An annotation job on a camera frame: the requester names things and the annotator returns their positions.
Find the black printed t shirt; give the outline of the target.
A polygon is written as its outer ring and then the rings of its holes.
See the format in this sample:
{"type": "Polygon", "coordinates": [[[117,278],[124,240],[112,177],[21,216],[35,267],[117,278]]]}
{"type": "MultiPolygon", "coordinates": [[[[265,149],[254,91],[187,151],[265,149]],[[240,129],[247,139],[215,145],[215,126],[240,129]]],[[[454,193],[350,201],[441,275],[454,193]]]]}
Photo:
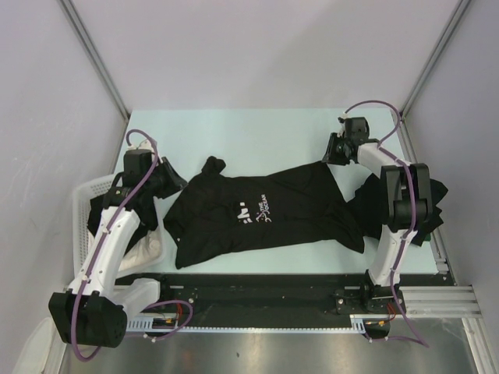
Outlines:
{"type": "Polygon", "coordinates": [[[210,156],[163,220],[178,269],[215,257],[334,240],[363,253],[363,231],[324,163],[266,176],[227,177],[210,156]]]}

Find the white plastic basket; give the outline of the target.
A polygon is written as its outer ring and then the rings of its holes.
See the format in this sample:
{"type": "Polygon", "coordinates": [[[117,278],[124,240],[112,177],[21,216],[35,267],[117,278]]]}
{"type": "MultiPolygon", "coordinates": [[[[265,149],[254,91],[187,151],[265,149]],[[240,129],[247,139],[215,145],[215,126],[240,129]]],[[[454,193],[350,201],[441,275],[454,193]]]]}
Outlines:
{"type": "MultiPolygon", "coordinates": [[[[87,229],[87,220],[90,214],[90,201],[96,196],[105,194],[111,187],[114,175],[93,179],[76,187],[73,192],[73,269],[74,274],[78,274],[85,262],[88,250],[91,247],[93,239],[87,229]]],[[[161,206],[158,199],[154,200],[154,206],[157,213],[158,226],[161,231],[162,243],[165,249],[165,257],[159,262],[168,261],[171,265],[175,260],[175,246],[169,243],[165,229],[162,224],[162,216],[166,210],[161,206]]]]}

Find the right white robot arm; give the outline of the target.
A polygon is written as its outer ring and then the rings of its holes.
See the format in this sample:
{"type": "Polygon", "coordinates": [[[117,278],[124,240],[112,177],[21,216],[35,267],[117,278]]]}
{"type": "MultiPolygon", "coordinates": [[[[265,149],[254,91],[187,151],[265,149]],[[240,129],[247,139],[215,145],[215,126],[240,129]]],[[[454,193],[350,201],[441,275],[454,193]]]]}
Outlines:
{"type": "Polygon", "coordinates": [[[342,130],[330,135],[322,161],[339,166],[360,164],[380,181],[381,236],[367,271],[372,286],[359,293],[360,305],[367,312],[379,312],[388,303],[383,288],[400,281],[398,268],[405,248],[433,213],[430,171],[426,164],[405,161],[371,139],[364,117],[342,116],[338,121],[342,130]]]}

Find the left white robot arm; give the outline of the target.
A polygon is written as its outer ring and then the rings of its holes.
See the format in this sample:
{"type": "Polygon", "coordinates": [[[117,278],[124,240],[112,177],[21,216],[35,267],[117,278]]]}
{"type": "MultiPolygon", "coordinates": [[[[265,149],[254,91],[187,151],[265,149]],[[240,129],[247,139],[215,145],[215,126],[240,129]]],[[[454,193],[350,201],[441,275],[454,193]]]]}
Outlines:
{"type": "Polygon", "coordinates": [[[157,224],[154,201],[166,199],[187,185],[166,157],[147,149],[128,150],[124,169],[104,194],[101,219],[93,245],[66,291],[52,294],[48,308],[62,341],[80,345],[118,347],[127,323],[150,306],[161,312],[172,292],[157,280],[134,280],[114,292],[119,267],[139,227],[157,224]]]}

